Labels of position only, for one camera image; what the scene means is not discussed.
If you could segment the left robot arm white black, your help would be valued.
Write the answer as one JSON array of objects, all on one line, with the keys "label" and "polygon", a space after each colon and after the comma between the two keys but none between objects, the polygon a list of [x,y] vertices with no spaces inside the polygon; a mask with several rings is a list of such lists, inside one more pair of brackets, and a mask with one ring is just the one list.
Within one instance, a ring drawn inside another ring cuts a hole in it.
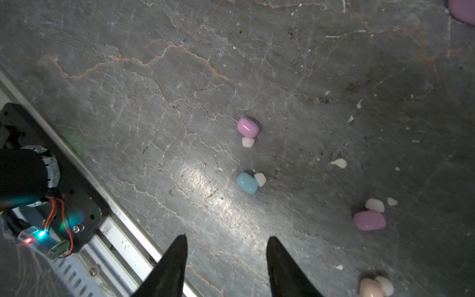
[{"label": "left robot arm white black", "polygon": [[61,178],[56,156],[42,146],[1,150],[1,210],[38,204]]}]

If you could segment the blue earbud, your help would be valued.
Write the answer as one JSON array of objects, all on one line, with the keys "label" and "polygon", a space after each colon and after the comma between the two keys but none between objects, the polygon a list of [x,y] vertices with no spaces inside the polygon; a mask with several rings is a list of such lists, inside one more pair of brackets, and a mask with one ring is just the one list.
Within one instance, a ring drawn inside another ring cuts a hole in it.
[{"label": "blue earbud", "polygon": [[247,194],[255,194],[266,182],[267,178],[263,173],[256,173],[254,176],[251,176],[244,172],[236,180],[236,184]]}]

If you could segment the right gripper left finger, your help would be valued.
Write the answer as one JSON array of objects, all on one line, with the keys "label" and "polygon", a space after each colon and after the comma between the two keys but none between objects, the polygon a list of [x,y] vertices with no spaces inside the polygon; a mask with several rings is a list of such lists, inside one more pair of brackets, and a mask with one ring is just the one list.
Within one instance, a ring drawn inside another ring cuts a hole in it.
[{"label": "right gripper left finger", "polygon": [[179,235],[132,297],[182,297],[188,240]]}]

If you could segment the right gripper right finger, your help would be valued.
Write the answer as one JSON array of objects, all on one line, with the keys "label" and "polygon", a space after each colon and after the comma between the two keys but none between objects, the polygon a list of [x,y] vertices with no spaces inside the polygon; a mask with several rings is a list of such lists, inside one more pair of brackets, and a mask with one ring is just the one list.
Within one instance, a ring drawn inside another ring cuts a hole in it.
[{"label": "right gripper right finger", "polygon": [[266,258],[273,297],[323,297],[276,236],[268,240]]}]

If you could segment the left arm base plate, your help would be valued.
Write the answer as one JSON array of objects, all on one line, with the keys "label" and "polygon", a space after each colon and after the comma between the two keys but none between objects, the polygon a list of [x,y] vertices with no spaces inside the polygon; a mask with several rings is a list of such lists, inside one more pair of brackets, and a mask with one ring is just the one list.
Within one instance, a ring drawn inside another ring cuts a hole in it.
[{"label": "left arm base plate", "polygon": [[1,110],[1,213],[19,241],[50,259],[77,253],[110,208],[20,104]]}]

